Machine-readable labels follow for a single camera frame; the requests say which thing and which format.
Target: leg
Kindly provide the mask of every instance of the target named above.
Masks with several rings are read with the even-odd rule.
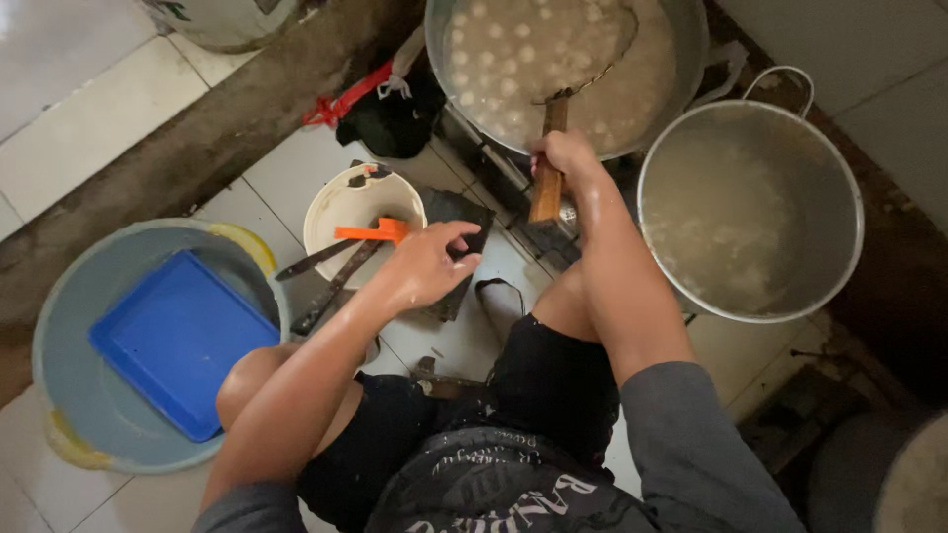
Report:
[[[601,467],[618,419],[609,356],[587,312],[582,262],[514,324],[488,382],[498,423],[545,436],[589,467]]]
[[[582,260],[566,269],[539,295],[530,312],[550,329],[573,339],[599,343],[583,294]]]
[[[298,349],[295,344],[261,348],[234,365],[217,395],[225,431]],[[359,372],[297,479],[297,493],[339,531],[361,531],[385,484],[434,433],[440,408],[441,402],[407,377]]]
[[[217,393],[217,414],[221,419],[221,426],[228,431],[237,415],[244,410],[246,404],[264,387],[264,383],[282,364],[290,358],[300,346],[298,344],[281,344],[270,348],[257,348],[243,356],[230,369],[224,379],[221,390]],[[322,437],[316,455],[325,450],[339,437],[342,430],[349,424],[356,414],[359,402],[362,400],[363,387],[358,381],[353,381],[346,389],[346,396],[342,398],[339,410]]]

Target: knee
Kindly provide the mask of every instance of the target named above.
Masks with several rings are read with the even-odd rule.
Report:
[[[287,356],[283,351],[281,346],[257,348],[243,356],[230,369],[216,399],[217,415],[225,431],[250,399],[260,392],[266,381],[286,361]]]

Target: shirt sleeve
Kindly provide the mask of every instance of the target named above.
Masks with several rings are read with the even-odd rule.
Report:
[[[191,533],[306,533],[296,492],[279,483],[237,487],[208,507]]]
[[[806,531],[690,362],[650,366],[622,386],[629,448],[659,525]]]

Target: hand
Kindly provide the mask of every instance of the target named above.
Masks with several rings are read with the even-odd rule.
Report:
[[[481,263],[480,253],[469,253],[457,262],[452,261],[447,247],[467,251],[462,235],[480,230],[480,226],[469,222],[439,222],[409,234],[359,292],[371,294],[374,304],[392,317],[441,300]]]
[[[565,174],[567,183],[574,191],[582,188],[585,180],[596,174],[595,170],[602,168],[593,146],[579,130],[550,132],[535,142],[532,149],[534,153],[545,154],[550,163]],[[537,156],[530,163],[531,172],[535,173]]]

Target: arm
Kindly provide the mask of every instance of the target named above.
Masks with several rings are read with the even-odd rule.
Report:
[[[658,523],[804,531],[695,364],[665,275],[593,148],[576,132],[550,134],[538,148],[576,198],[589,314],[609,353],[643,497]]]
[[[584,245],[583,287],[592,323],[620,386],[666,361],[694,361],[682,310],[611,176],[582,134],[553,132],[535,147],[566,176]]]
[[[461,235],[479,230],[466,222],[434,224],[402,241],[234,421],[214,460],[202,509],[237,487],[294,483],[332,422],[366,344],[397,313],[437,302],[473,273],[481,255],[455,263],[447,246],[464,251]]]

